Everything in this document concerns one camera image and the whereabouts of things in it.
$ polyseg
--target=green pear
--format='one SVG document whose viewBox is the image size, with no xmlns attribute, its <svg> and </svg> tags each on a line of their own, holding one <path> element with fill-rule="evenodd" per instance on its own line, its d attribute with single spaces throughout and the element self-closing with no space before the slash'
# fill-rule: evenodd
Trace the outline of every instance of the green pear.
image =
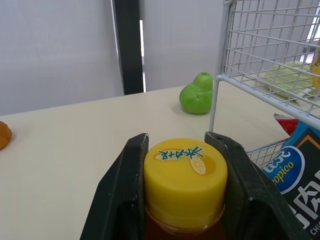
<svg viewBox="0 0 320 240">
<path fill-rule="evenodd" d="M 211 109 L 214 81 L 209 73 L 199 73 L 192 83 L 180 92 L 179 100 L 185 111 L 205 114 Z"/>
</svg>

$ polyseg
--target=yellow object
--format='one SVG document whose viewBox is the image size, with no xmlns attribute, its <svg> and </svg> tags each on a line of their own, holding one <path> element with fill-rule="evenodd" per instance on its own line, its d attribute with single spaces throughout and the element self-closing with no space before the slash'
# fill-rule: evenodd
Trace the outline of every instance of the yellow object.
<svg viewBox="0 0 320 240">
<path fill-rule="evenodd" d="M 311 84 L 312 86 L 320 90 L 320 48 L 317 49 L 316 53 L 314 54 L 314 58 L 311 63 L 310 71 L 313 74 L 317 74 L 318 76 L 311 76 Z"/>
<path fill-rule="evenodd" d="M 163 141 L 144 160 L 146 209 L 174 228 L 212 225 L 224 211 L 227 175 L 224 157 L 211 145 L 188 138 Z"/>
</svg>

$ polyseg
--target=blue snack package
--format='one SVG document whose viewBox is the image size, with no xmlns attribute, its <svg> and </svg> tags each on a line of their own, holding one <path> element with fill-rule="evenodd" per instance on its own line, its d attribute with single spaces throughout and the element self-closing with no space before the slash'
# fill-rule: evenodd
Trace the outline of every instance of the blue snack package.
<svg viewBox="0 0 320 240">
<path fill-rule="evenodd" d="M 320 240 L 320 130 L 299 121 L 262 171 L 276 184 L 313 240 Z"/>
</svg>

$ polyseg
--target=metal wire basket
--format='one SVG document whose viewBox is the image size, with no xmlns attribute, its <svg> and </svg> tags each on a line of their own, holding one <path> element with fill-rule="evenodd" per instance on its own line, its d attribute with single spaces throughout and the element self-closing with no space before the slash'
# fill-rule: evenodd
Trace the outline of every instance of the metal wire basket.
<svg viewBox="0 0 320 240">
<path fill-rule="evenodd" d="M 312 76 L 320 76 L 310 70 L 320 50 L 319 0 L 223 0 L 223 5 L 209 131 L 219 81 L 320 129 L 320 90 L 311 84 Z"/>
<path fill-rule="evenodd" d="M 247 151 L 246 154 L 248 154 L 248 157 L 250 158 L 250 160 L 257 167 L 262 169 L 275 159 L 277 153 L 280 151 L 283 143 L 286 140 L 287 139 L 283 139 L 283 140 L 276 141 L 268 145 L 256 148 L 254 150 Z"/>
</svg>

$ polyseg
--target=table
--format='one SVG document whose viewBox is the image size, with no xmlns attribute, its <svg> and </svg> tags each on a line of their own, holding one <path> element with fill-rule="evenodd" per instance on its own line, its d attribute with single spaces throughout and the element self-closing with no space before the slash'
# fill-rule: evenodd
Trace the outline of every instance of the table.
<svg viewBox="0 0 320 240">
<path fill-rule="evenodd" d="M 204 139 L 209 114 L 179 104 L 182 87 L 0 117 L 13 132 L 0 151 L 0 239 L 77 240 L 96 187 L 126 141 L 149 133 Z M 284 139 L 274 107 L 221 82 L 214 131 L 246 150 Z"/>
</svg>

